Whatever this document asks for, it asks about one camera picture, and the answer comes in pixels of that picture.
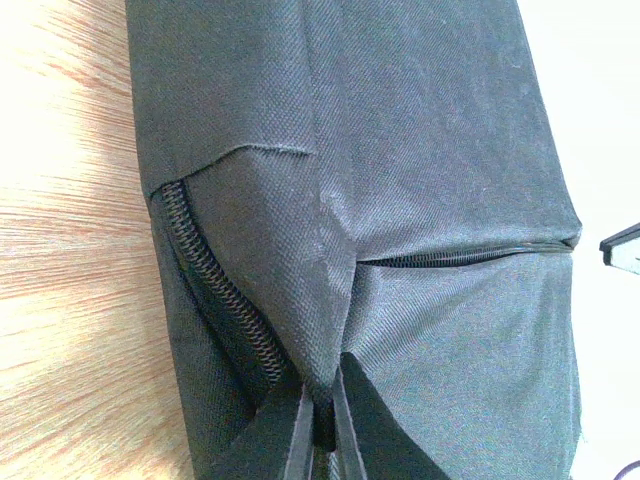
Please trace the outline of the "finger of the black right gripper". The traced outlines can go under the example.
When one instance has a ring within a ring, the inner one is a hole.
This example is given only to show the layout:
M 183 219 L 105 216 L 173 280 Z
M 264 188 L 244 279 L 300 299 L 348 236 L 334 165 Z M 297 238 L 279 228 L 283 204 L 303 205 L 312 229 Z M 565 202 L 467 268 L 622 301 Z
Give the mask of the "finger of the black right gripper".
M 640 224 L 632 225 L 599 244 L 606 266 L 617 268 L 635 275 L 640 274 Z

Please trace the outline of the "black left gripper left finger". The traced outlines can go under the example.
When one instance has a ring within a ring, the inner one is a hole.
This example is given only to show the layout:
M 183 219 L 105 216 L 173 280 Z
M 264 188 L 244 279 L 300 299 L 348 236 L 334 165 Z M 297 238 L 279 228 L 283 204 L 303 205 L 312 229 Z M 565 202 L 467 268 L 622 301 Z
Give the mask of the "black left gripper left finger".
M 304 384 L 284 377 L 253 420 L 199 479 L 310 479 L 314 405 Z

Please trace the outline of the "black student backpack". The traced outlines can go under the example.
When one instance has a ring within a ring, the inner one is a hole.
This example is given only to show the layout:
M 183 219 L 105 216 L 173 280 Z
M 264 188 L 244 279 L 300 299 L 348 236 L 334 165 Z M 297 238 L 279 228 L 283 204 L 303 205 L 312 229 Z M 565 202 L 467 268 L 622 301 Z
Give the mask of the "black student backpack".
M 195 476 L 296 377 L 310 479 L 341 479 L 351 353 L 446 479 L 568 478 L 581 224 L 517 3 L 130 1 L 126 17 Z

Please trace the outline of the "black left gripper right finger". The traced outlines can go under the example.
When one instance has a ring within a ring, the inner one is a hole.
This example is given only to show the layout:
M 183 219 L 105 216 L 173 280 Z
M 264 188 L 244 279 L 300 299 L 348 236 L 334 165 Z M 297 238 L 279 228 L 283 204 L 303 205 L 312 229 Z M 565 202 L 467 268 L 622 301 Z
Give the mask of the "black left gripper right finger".
M 333 389 L 341 479 L 448 477 L 394 419 L 353 354 L 341 355 Z

